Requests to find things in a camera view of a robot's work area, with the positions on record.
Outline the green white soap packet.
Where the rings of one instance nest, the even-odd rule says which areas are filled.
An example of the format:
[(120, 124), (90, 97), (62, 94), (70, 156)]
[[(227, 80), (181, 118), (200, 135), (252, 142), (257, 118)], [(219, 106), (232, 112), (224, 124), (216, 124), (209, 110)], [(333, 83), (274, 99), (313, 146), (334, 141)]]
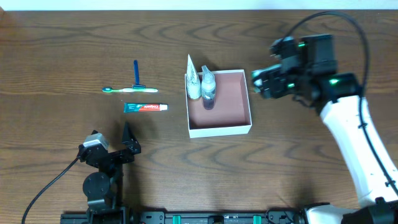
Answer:
[(251, 78), (252, 78), (252, 83), (254, 85), (255, 93), (261, 92), (261, 87), (262, 87), (262, 78), (260, 77), (261, 73), (262, 70), (255, 70), (251, 72)]

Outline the white conditioner tube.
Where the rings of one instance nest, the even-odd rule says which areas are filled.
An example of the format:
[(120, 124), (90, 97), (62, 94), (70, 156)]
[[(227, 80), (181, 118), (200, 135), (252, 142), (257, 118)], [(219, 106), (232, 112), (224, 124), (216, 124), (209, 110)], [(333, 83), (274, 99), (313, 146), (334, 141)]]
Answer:
[(201, 97), (201, 82), (190, 55), (188, 55), (186, 75), (187, 94), (191, 99), (197, 100)]

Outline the clear spray bottle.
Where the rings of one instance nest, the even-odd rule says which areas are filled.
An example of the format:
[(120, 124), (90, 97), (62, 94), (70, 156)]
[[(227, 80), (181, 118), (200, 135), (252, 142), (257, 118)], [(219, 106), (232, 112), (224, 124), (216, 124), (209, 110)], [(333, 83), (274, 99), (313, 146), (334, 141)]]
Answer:
[(208, 69), (206, 65), (203, 65), (201, 69), (202, 69), (201, 97), (203, 100), (203, 106), (206, 110), (212, 110), (215, 105), (215, 96), (216, 96), (215, 75)]

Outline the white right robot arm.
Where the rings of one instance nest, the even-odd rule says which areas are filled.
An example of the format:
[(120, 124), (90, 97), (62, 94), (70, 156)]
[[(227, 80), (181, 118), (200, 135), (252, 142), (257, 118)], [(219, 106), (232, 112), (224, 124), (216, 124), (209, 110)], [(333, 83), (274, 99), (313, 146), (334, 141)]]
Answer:
[(338, 73), (330, 34), (292, 37), (270, 47), (279, 63), (252, 72), (264, 98), (293, 95), (309, 101), (334, 137), (356, 189), (360, 208), (319, 203), (303, 208), (295, 223), (397, 223), (397, 167), (389, 157), (360, 95), (353, 73)]

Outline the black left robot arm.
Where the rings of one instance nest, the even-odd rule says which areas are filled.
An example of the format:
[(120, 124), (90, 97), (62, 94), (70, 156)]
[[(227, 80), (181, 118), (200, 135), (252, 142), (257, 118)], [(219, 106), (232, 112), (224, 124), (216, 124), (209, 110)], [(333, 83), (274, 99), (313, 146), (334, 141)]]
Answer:
[(141, 145), (125, 123), (122, 135), (124, 149), (108, 151), (109, 142), (93, 131), (79, 145), (77, 159), (98, 171), (83, 182), (83, 193), (87, 197), (88, 223), (130, 223), (130, 209), (122, 203), (123, 165), (134, 162), (141, 153)]

